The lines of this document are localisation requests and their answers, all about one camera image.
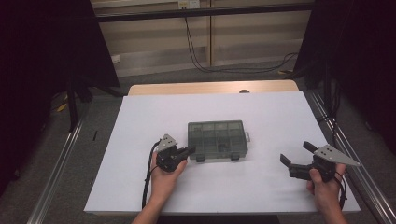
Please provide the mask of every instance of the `hand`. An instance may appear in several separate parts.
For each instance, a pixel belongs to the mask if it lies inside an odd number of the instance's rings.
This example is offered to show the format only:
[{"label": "hand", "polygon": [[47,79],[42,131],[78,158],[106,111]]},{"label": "hand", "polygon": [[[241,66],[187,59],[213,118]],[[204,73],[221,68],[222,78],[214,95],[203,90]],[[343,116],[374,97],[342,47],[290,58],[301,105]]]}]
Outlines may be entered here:
[{"label": "hand", "polygon": [[151,160],[151,196],[142,212],[134,219],[134,224],[157,223],[163,205],[171,196],[176,186],[177,178],[186,168],[187,161],[182,161],[172,173],[157,167],[157,152],[152,154]]},{"label": "hand", "polygon": [[154,152],[151,160],[151,196],[149,200],[163,205],[172,194],[177,178],[184,171],[186,165],[187,161],[182,161],[174,172],[165,172],[157,167],[157,152]]},{"label": "hand", "polygon": [[[337,164],[335,170],[338,174],[335,177],[341,182],[346,166]],[[344,216],[338,201],[338,193],[340,185],[335,180],[324,183],[320,172],[317,169],[309,171],[312,181],[306,182],[306,188],[315,195],[315,206],[319,212],[325,217],[326,223],[343,223]]]}]

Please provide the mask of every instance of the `white table surface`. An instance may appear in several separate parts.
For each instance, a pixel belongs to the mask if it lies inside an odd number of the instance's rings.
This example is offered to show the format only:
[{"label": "white table surface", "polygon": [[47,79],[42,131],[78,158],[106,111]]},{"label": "white table surface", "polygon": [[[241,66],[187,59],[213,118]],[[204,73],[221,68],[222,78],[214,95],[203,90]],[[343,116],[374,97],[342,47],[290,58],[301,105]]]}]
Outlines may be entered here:
[{"label": "white table surface", "polygon": [[[124,97],[84,211],[138,213],[155,142],[169,133],[186,147],[189,122],[233,119],[241,119],[250,135],[245,160],[189,161],[163,214],[316,212],[305,181],[290,178],[279,161],[282,153],[293,163],[311,163],[313,154],[303,141],[327,144],[301,91]],[[346,196],[344,211],[360,211],[350,190]]]}]

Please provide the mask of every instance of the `aluminum rail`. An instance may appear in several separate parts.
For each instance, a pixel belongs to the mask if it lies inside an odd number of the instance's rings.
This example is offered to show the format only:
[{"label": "aluminum rail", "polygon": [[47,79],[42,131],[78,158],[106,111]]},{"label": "aluminum rail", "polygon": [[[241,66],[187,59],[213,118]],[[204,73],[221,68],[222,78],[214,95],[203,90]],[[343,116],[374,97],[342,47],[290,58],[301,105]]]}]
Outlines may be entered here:
[{"label": "aluminum rail", "polygon": [[[320,95],[315,92],[311,94],[312,100],[314,101],[316,107],[318,108],[320,115],[323,118],[326,118],[327,113],[324,108],[324,102]],[[331,132],[336,130],[335,132],[335,140],[338,143],[339,149],[341,149],[346,155],[348,155],[353,160],[359,162],[361,164],[360,167],[352,167],[354,174],[357,176],[361,184],[363,185],[366,193],[370,197],[370,200],[373,202],[373,205],[376,208],[378,214],[382,217],[384,223],[392,224],[396,223],[396,216],[394,211],[392,210],[391,206],[387,198],[385,197],[382,190],[378,187],[378,185],[374,182],[372,177],[367,172],[366,168],[364,167],[363,163],[359,159],[358,155],[356,154],[355,150],[353,149],[352,145],[347,141],[346,136],[344,135],[341,128],[337,125],[334,127],[334,119],[326,119],[326,124]]]},{"label": "aluminum rail", "polygon": [[45,215],[50,207],[50,202],[55,194],[58,187],[59,180],[61,179],[62,173],[64,172],[64,167],[67,164],[67,160],[73,150],[74,144],[78,139],[79,131],[81,130],[83,121],[85,120],[88,113],[89,105],[84,104],[82,107],[81,117],[76,125],[76,128],[71,132],[64,143],[64,148],[62,149],[61,155],[57,160],[55,167],[49,177],[49,180],[44,188],[43,192],[38,199],[35,209],[29,217],[28,224],[41,224],[44,220]]},{"label": "aluminum rail", "polygon": [[251,13],[268,13],[268,12],[287,12],[287,11],[305,11],[312,10],[317,5],[329,4],[315,4],[315,3],[301,3],[301,4],[283,4],[259,7],[208,7],[185,10],[166,10],[154,12],[141,13],[126,13],[126,14],[99,14],[96,15],[95,20],[98,22],[113,22],[113,21],[142,21],[142,20],[157,20],[170,18],[185,18],[185,17],[203,17],[203,16],[222,16],[222,15],[237,15],[237,14],[251,14]]}]

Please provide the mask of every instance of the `gray plastic box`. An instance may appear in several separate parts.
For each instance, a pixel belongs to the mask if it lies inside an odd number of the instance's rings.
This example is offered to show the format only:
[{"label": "gray plastic box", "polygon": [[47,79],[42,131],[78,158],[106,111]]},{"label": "gray plastic box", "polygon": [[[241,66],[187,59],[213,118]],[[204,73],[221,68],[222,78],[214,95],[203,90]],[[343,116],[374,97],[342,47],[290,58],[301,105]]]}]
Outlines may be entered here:
[{"label": "gray plastic box", "polygon": [[248,153],[242,120],[206,121],[189,123],[189,147],[195,147],[191,160],[230,158],[238,161]]}]

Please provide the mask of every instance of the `floor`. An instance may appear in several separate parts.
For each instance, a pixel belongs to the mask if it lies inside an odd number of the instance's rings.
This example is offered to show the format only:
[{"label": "floor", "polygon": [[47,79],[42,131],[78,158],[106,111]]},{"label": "floor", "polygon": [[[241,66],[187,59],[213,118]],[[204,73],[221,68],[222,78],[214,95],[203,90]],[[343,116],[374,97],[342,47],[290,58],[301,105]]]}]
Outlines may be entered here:
[{"label": "floor", "polygon": [[[250,67],[272,66],[276,63],[244,64]],[[292,68],[288,64],[284,69]],[[275,71],[268,74],[227,74],[214,72],[202,73],[197,69],[181,70],[176,72],[156,73],[151,75],[121,77],[121,87],[118,91],[127,92],[134,84],[143,83],[170,83],[170,82],[198,82],[198,81],[225,81],[225,80],[256,80],[282,78]],[[304,90],[304,80],[296,80]],[[117,118],[121,99],[108,96],[99,90],[92,90],[94,98],[88,105],[87,117],[79,132],[78,140],[68,155],[62,178],[55,193],[51,197],[48,210],[45,211],[42,223],[129,223],[132,217],[98,217],[84,213],[83,207],[89,195],[92,183],[100,166],[101,159],[106,151],[106,144],[111,135],[112,125]],[[62,101],[62,96],[54,100],[56,106]],[[370,131],[365,125],[364,116],[356,110],[354,105],[342,95],[341,106],[338,110],[337,122],[345,133],[347,140],[357,151],[364,167],[384,193],[391,207],[396,207],[396,156],[386,147],[378,133]],[[323,132],[329,128],[320,123]],[[0,223],[26,223],[35,209],[35,205],[50,178],[53,167],[62,153],[64,143],[69,136],[69,116],[67,108],[61,112],[51,111],[47,127],[36,145],[35,154],[21,168],[21,178],[10,182],[6,192],[0,198]],[[376,223],[381,218],[375,212],[375,205],[370,203],[369,195],[356,181],[356,189],[352,191],[361,207],[361,212],[347,214],[349,223]],[[279,215],[280,223],[322,223],[319,215]]]}]

